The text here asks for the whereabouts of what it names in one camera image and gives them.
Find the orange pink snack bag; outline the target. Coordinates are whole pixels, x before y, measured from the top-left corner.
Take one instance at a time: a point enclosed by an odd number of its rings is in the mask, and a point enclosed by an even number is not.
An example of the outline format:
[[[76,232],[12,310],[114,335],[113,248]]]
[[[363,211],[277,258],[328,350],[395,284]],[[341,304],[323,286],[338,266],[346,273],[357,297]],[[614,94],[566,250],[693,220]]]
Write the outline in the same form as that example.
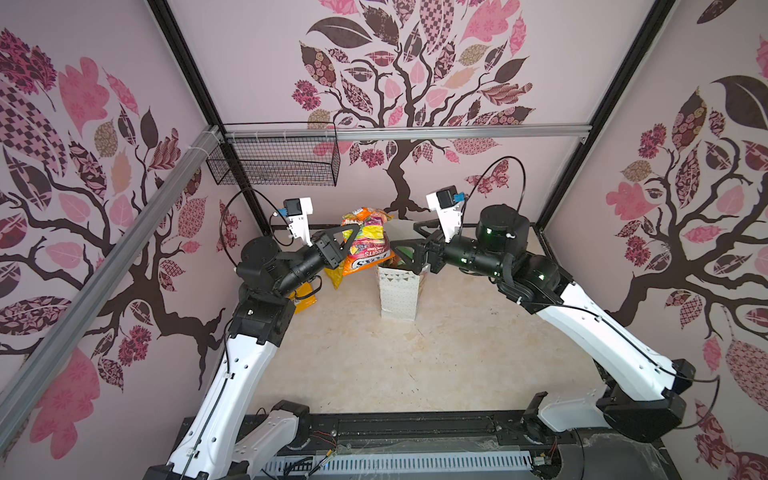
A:
[[[392,217],[383,210],[368,207],[359,208],[343,216],[343,225],[360,226],[344,261],[343,276],[372,268],[395,256],[384,229],[391,219]]]

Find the white patterned paper bag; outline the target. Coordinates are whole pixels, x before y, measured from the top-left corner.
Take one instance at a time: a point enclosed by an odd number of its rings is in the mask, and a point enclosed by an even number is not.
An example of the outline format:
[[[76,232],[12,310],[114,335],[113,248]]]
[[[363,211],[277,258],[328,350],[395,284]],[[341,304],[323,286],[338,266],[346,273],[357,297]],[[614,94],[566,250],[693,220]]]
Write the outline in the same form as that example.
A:
[[[413,226],[413,221],[395,219],[388,221],[384,230],[391,243],[396,240],[415,240],[418,235]],[[416,275],[384,262],[377,266],[376,272],[381,316],[387,320],[414,322],[427,269],[424,268],[421,274]]]

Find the yellow snack bag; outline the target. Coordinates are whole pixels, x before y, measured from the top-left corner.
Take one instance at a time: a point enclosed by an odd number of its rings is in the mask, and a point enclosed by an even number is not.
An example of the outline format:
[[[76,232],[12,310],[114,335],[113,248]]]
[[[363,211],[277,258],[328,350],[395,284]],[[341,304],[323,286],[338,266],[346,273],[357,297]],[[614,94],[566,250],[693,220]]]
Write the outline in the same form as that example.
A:
[[[299,314],[317,303],[316,294],[310,283],[305,283],[293,292],[289,298],[295,306],[295,313]]]

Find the yellow mango candy bag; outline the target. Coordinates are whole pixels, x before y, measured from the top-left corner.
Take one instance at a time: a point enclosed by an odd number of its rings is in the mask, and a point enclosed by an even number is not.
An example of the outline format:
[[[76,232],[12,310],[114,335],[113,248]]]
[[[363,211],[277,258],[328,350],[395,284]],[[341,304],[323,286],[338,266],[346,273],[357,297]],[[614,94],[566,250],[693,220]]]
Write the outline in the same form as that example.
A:
[[[345,263],[342,262],[338,267],[333,269],[325,268],[324,272],[326,276],[329,278],[329,280],[331,281],[334,289],[338,290],[341,287],[345,277],[345,272],[346,272]]]

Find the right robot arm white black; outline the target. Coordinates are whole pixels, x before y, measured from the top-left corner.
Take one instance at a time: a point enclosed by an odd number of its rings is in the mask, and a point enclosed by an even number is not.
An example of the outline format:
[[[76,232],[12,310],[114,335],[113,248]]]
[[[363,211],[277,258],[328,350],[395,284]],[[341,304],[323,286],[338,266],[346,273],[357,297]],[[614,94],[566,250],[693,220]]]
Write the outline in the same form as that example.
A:
[[[487,278],[508,300],[568,336],[595,362],[603,381],[577,393],[537,393],[522,421],[529,438],[569,430],[610,428],[651,443],[678,429],[695,367],[671,360],[630,334],[600,308],[558,263],[527,249],[529,220],[506,204],[482,210],[472,238],[460,234],[461,209],[443,209],[417,222],[416,237],[392,250],[414,273],[437,274],[447,265]]]

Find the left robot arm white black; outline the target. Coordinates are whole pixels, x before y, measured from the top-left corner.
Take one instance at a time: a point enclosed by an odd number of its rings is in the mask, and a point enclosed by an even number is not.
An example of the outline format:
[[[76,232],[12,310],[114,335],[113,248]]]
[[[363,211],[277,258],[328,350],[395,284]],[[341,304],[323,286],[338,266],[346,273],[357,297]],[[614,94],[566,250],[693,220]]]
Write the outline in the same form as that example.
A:
[[[359,231],[357,224],[318,231],[293,252],[271,237],[245,245],[235,268],[243,283],[220,366],[187,433],[165,464],[147,469],[146,478],[252,479],[281,449],[307,441],[309,409],[291,401],[277,403],[245,436],[239,432],[295,314],[298,289],[338,267]]]

